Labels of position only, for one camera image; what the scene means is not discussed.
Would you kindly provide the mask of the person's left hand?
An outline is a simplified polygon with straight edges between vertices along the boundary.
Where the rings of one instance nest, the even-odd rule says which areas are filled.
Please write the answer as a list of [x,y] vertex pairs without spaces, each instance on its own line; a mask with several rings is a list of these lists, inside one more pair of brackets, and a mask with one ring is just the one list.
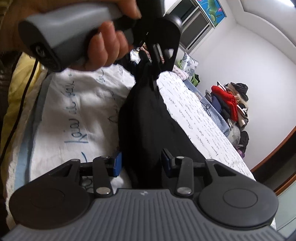
[[[46,13],[79,1],[7,1],[1,22],[1,52],[19,51],[32,56],[19,36],[18,24],[26,17]],[[88,46],[87,61],[70,68],[79,71],[95,71],[108,67],[133,49],[123,32],[115,30],[111,21],[103,22],[98,33],[92,37]]]

